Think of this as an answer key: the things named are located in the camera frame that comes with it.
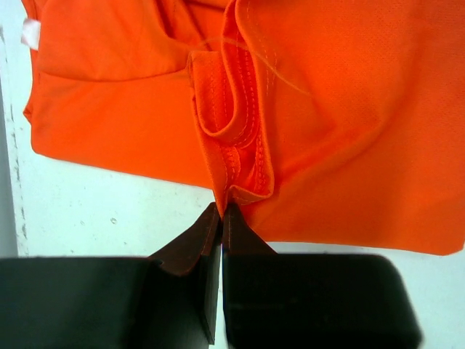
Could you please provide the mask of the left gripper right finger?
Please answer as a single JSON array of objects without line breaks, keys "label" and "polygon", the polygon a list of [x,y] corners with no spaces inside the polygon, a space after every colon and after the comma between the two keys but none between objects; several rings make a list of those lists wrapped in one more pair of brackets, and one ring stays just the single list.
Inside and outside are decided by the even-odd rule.
[{"label": "left gripper right finger", "polygon": [[422,333],[396,267],[377,254],[279,254],[236,204],[223,218],[231,348],[418,348]]}]

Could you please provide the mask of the orange t-shirt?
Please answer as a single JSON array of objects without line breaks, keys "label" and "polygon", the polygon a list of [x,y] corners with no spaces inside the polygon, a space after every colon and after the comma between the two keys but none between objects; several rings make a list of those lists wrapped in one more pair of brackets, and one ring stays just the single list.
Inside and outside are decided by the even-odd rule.
[{"label": "orange t-shirt", "polygon": [[214,192],[266,241],[464,247],[462,1],[25,1],[50,158]]}]

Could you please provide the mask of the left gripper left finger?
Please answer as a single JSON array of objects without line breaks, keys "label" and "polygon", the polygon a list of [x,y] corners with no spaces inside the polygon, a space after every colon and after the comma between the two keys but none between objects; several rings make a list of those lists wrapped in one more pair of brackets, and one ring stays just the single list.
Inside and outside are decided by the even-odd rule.
[{"label": "left gripper left finger", "polygon": [[207,348],[214,344],[219,213],[209,204],[148,257],[1,261],[3,348]]}]

